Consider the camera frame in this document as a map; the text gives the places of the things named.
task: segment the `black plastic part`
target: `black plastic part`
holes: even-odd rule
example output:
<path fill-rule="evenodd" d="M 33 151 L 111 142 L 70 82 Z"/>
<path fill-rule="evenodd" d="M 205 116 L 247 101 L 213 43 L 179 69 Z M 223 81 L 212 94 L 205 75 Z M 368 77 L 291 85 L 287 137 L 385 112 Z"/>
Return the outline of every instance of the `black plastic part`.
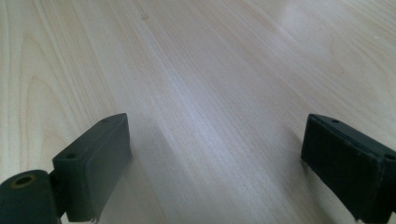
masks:
<path fill-rule="evenodd" d="M 396 202 L 393 150 L 339 120 L 309 115 L 301 158 L 354 218 L 389 221 Z"/>
<path fill-rule="evenodd" d="M 1 224 L 54 224 L 58 221 L 47 172 L 24 172 L 0 186 Z"/>
<path fill-rule="evenodd" d="M 0 223 L 98 220 L 131 160 L 126 114 L 102 119 L 53 158 L 54 171 L 14 175 L 0 186 Z"/>
<path fill-rule="evenodd" d="M 69 221 L 98 219 L 132 158 L 126 114 L 102 119 L 53 158 L 57 178 L 70 192 Z"/>

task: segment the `light wood surface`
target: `light wood surface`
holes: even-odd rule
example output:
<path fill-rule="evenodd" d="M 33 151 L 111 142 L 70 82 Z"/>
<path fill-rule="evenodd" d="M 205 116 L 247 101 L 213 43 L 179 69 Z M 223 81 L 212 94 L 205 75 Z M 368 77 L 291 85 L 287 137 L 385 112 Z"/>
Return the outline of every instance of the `light wood surface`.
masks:
<path fill-rule="evenodd" d="M 305 122 L 334 117 L 396 149 L 395 12 L 394 0 L 0 0 L 0 181 L 51 171 L 126 112 L 134 160 L 100 223 L 355 223 L 300 163 Z"/>

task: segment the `wooden table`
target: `wooden table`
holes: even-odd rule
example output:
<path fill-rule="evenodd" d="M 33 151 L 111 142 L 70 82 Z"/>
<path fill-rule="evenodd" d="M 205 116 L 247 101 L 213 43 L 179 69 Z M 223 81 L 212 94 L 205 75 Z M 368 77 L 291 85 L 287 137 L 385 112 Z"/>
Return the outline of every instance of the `wooden table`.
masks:
<path fill-rule="evenodd" d="M 300 163 L 305 122 L 334 117 L 396 149 L 395 12 L 394 0 L 0 0 L 0 181 L 51 171 L 126 112 L 134 160 L 100 223 L 355 223 Z"/>

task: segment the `screw hole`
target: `screw hole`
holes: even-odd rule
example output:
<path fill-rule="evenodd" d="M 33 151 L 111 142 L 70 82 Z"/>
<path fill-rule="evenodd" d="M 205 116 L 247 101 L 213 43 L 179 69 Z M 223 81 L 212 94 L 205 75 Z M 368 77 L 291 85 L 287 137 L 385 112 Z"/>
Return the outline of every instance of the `screw hole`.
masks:
<path fill-rule="evenodd" d="M 24 188 L 35 181 L 35 175 L 25 175 L 22 176 L 11 183 L 11 187 L 13 189 L 21 189 Z"/>
<path fill-rule="evenodd" d="M 69 154 L 66 155 L 67 159 L 74 159 L 75 157 L 76 157 L 75 153 L 69 153 Z"/>
<path fill-rule="evenodd" d="M 24 177 L 18 179 L 15 182 L 15 185 L 24 185 L 26 183 L 29 183 L 30 181 L 32 181 L 32 177 L 31 176 L 24 176 Z"/>
<path fill-rule="evenodd" d="M 394 157 L 394 156 L 392 156 L 392 155 L 389 155 L 389 154 L 385 154 L 384 157 L 385 157 L 386 159 L 388 159 L 388 160 L 391 160 L 391 161 L 396 160 L 396 157 Z"/>

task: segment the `wood grain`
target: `wood grain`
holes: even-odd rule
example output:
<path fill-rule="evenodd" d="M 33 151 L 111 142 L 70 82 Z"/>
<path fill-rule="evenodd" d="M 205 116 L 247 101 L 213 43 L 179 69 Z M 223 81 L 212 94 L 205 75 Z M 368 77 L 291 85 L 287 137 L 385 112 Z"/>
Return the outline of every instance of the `wood grain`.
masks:
<path fill-rule="evenodd" d="M 101 223 L 355 223 L 301 165 L 304 126 L 323 114 L 396 148 L 395 11 L 0 0 L 0 181 L 50 171 L 96 121 L 126 112 L 134 161 Z"/>

